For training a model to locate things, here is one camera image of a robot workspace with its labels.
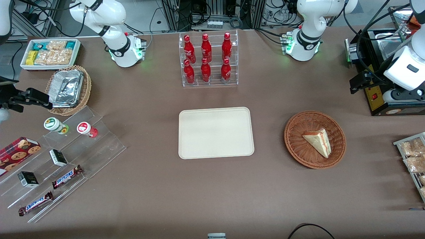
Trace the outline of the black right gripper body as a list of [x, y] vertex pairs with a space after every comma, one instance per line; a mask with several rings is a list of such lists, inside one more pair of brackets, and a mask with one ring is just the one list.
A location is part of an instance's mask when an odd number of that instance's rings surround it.
[[3, 109], [11, 109], [9, 101], [14, 97], [19, 96], [20, 91], [15, 87], [19, 80], [0, 77], [0, 104]]

